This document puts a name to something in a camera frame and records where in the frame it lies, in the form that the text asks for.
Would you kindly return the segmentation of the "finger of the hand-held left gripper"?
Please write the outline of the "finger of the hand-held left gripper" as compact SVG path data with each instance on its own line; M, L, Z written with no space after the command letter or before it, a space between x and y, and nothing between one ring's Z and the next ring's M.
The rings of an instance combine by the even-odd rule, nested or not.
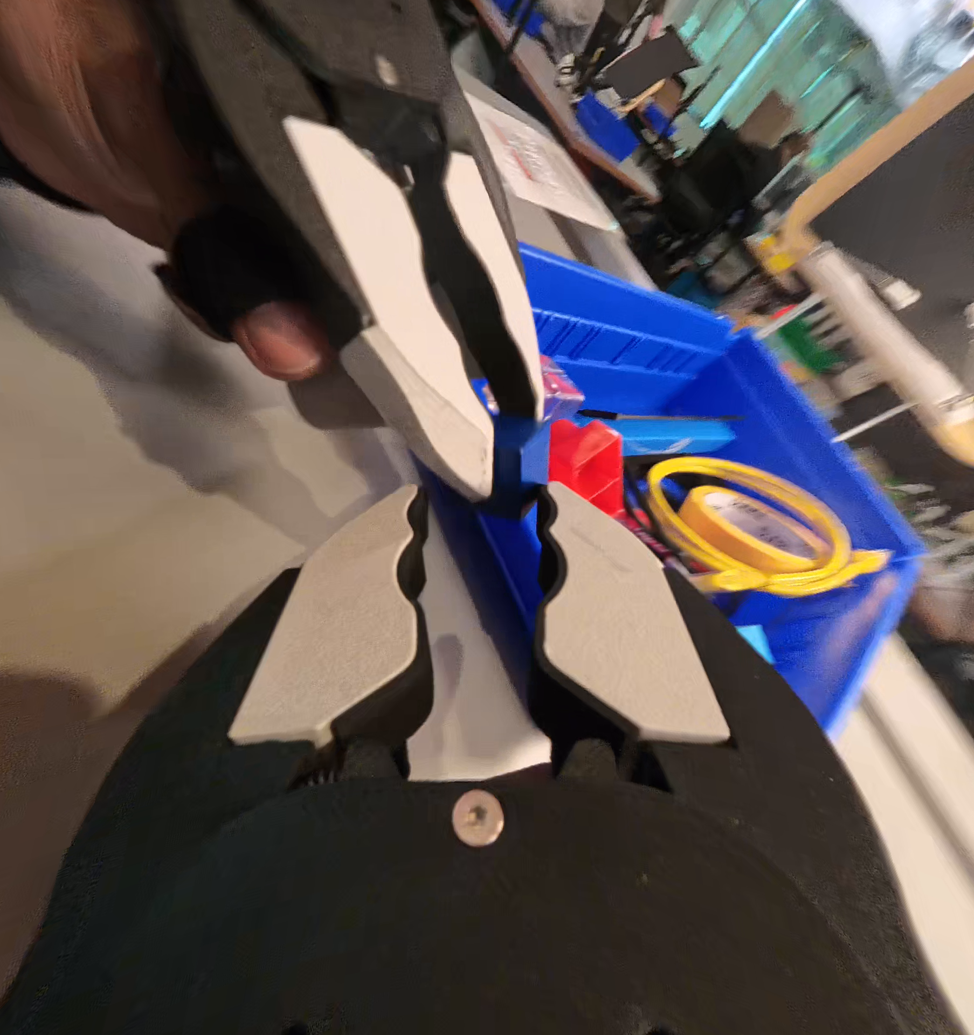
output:
M540 353L522 267L478 162L438 150L414 158L409 170L408 203L427 274L451 306L464 349L502 414L541 421Z
M368 310L343 368L417 459L469 500L488 500L493 421L432 297L404 190L338 128L298 116L283 128Z

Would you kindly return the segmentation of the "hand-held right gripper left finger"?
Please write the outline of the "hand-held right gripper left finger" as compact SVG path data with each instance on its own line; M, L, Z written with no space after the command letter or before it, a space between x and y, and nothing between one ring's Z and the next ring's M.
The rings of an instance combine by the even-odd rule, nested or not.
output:
M433 705L426 540L425 492L403 485L312 553L229 729L234 744L407 745Z

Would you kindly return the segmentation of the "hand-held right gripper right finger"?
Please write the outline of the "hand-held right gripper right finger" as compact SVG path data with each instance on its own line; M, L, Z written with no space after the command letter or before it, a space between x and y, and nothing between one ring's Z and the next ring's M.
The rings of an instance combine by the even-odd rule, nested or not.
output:
M661 560L569 486L542 487L536 516L536 673L627 739L728 742Z

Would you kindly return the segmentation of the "yellow masking tape roll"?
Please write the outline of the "yellow masking tape roll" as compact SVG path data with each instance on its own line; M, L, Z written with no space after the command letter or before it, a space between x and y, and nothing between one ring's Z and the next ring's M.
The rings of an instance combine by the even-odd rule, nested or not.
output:
M678 516L735 567L764 575L802 574L830 559L830 545L810 527L737 489L693 487Z

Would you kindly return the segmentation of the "large blue storage bin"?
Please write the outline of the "large blue storage bin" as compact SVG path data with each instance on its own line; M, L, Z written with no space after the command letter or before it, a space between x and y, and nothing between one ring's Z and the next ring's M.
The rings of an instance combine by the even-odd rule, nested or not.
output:
M735 440L712 454L623 459L625 516L666 548L736 625L761 628L770 659L830 737L901 622L923 548L881 487L748 330L687 301L521 247L536 336L588 411L719 418ZM735 567L678 516L700 485L737 489L831 548L794 575Z

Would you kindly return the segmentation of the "dark blue wooden block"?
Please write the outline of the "dark blue wooden block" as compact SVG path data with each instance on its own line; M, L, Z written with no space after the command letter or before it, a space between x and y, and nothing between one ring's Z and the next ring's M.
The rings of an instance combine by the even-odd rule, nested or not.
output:
M506 520L523 518L549 480L548 422L498 414L493 418L494 453L491 495L480 509Z

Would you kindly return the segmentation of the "person's left hand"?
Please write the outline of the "person's left hand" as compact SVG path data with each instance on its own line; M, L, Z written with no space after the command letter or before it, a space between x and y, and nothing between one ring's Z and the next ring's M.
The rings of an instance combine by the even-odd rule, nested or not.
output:
M171 248L212 208L209 174L172 122L150 2L0 1L0 143L46 188L154 250L174 305L285 382L335 358L309 308L271 301L212 332L174 289Z

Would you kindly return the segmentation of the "printed paper sheet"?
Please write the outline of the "printed paper sheet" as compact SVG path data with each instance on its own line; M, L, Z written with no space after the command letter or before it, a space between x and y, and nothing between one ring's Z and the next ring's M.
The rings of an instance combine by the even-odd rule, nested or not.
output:
M618 223L570 155L541 130L467 93L508 193L583 226L615 232Z

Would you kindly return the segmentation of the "clear acrylic block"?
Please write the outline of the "clear acrylic block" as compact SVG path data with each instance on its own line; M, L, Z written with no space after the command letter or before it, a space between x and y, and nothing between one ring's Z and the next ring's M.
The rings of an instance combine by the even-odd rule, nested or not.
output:
M572 420L585 403L583 392L569 375L547 355L541 356L544 423Z

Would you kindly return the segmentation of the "small blue bin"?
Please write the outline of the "small blue bin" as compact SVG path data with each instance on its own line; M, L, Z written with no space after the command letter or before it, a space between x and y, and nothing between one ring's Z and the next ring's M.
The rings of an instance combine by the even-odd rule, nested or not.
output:
M623 116L607 107L593 91L586 91L574 105L575 120L583 134L603 150L613 162L624 162L634 154L640 141Z

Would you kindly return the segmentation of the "hollow red plastic block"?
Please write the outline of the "hollow red plastic block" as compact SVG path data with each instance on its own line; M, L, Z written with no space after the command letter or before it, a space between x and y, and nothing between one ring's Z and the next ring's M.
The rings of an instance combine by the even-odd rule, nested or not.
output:
M609 516L624 511L623 438L598 420L551 425L549 480L571 489Z

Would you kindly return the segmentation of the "grey desk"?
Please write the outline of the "grey desk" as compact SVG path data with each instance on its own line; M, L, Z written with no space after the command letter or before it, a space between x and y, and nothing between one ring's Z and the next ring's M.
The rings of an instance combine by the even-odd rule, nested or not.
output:
M526 39L522 29L515 29L493 1L473 1L472 6L480 21L488 27L503 58L499 67L510 67L529 90L536 103L543 108L550 127L557 131L563 144L581 162L587 162L620 184L634 197L657 203L661 191L649 173L634 157L617 162L615 158L584 132L574 114L574 107L555 82L555 66L547 55L544 45Z

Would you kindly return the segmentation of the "long light blue box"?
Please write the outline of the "long light blue box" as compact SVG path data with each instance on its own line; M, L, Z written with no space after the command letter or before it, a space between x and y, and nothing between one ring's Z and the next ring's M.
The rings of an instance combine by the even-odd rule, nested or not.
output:
M632 416L606 411L581 411L572 420L579 426L599 421L618 434L623 459L712 454L736 438L732 422L719 418Z

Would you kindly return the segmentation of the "white metal leg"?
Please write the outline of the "white metal leg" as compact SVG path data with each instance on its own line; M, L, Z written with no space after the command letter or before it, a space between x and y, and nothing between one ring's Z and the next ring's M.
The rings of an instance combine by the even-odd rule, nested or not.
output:
M921 293L892 273L823 241L800 270L842 319L857 350L929 431L974 425L974 395L901 321Z

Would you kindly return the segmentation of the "black wood-edged panel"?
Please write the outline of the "black wood-edged panel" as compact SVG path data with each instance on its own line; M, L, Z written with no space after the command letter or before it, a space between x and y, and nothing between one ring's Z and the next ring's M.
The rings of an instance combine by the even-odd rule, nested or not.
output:
M777 239L810 286L800 260L827 241L920 291L902 323L974 395L974 58L806 188ZM974 425L935 433L903 405L974 469Z

